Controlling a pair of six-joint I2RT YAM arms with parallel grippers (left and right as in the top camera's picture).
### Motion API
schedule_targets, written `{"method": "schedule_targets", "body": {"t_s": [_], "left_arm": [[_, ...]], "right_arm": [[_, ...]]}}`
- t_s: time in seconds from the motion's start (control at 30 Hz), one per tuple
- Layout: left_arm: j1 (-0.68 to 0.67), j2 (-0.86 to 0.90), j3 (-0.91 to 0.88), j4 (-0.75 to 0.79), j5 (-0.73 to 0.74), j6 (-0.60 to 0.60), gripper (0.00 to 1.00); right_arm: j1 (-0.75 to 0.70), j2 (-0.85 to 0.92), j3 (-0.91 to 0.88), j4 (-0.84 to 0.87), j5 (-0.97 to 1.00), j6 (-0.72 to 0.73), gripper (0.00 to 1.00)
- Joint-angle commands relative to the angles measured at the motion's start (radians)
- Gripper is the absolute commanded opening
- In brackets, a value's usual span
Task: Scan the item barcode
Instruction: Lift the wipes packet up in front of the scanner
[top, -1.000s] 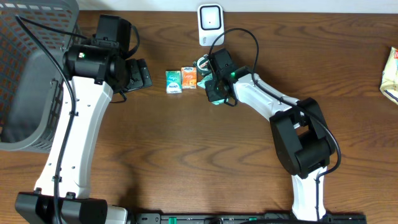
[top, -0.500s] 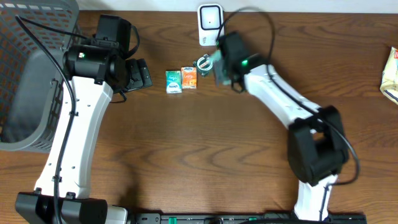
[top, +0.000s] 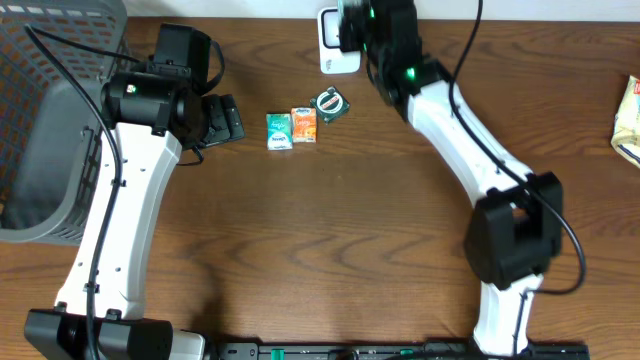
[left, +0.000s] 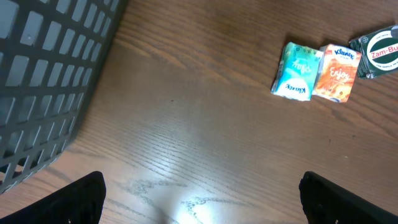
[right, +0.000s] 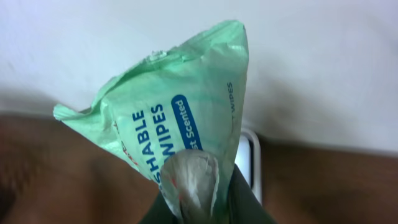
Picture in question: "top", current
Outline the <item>teal Kleenex tissue pack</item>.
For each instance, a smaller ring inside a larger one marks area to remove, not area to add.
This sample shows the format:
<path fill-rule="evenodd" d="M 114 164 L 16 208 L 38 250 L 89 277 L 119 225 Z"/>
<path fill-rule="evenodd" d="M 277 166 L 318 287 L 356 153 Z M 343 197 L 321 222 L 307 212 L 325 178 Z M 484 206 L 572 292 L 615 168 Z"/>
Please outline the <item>teal Kleenex tissue pack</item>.
<path fill-rule="evenodd" d="M 267 148 L 270 151 L 293 148 L 292 120 L 290 114 L 267 114 Z"/>

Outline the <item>orange Kleenex tissue pack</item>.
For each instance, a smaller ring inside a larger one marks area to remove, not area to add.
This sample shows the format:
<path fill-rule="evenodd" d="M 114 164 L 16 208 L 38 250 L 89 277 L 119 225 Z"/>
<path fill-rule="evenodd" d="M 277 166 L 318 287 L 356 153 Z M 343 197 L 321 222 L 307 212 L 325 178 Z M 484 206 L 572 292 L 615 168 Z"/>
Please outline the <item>orange Kleenex tissue pack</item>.
<path fill-rule="evenodd" d="M 315 108 L 298 107 L 291 109 L 294 143 L 315 143 L 317 140 L 317 115 Z"/>

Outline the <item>dark green round-label box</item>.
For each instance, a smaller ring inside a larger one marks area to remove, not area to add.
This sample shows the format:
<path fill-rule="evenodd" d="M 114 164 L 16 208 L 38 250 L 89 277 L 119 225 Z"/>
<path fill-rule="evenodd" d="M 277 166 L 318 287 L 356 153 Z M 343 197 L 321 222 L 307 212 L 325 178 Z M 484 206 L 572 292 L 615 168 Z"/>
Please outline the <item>dark green round-label box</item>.
<path fill-rule="evenodd" d="M 317 115 L 329 124 L 350 109 L 350 103 L 335 87 L 331 86 L 310 100 L 310 105 L 316 109 Z"/>

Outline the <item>cream wet wipes bag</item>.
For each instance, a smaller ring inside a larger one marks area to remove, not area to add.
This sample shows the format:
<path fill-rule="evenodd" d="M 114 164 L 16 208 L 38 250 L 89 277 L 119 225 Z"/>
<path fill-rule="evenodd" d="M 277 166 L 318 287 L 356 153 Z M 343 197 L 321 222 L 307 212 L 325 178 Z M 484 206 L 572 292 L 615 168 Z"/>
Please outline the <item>cream wet wipes bag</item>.
<path fill-rule="evenodd" d="M 614 117 L 610 144 L 621 157 L 639 167 L 639 79 L 634 76 L 629 77 Z"/>

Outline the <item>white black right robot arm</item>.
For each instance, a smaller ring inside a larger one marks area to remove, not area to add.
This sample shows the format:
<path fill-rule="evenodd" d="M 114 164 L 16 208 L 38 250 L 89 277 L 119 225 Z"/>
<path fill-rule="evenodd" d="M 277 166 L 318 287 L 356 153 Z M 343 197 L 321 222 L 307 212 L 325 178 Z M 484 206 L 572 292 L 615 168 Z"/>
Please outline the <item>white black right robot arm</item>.
<path fill-rule="evenodd" d="M 338 11 L 341 51 L 365 55 L 381 97 L 434 146 L 472 205 L 464 251 L 481 281 L 478 351 L 531 354 L 533 298 L 562 247 L 559 180 L 535 174 L 474 115 L 455 77 L 424 52 L 414 2 L 341 1 Z"/>

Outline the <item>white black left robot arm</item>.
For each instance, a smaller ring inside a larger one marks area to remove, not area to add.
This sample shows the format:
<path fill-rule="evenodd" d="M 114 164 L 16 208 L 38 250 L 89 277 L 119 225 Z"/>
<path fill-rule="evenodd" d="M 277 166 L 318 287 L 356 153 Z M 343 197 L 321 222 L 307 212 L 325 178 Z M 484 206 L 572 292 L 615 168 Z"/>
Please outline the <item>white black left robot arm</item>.
<path fill-rule="evenodd" d="M 243 138 L 234 99 L 208 73 L 219 44 L 163 24 L 154 54 L 103 85 L 88 106 L 103 145 L 74 265 L 50 310 L 29 312 L 26 340 L 48 359 L 209 359 L 202 334 L 145 317 L 145 281 L 158 212 L 185 151 Z"/>

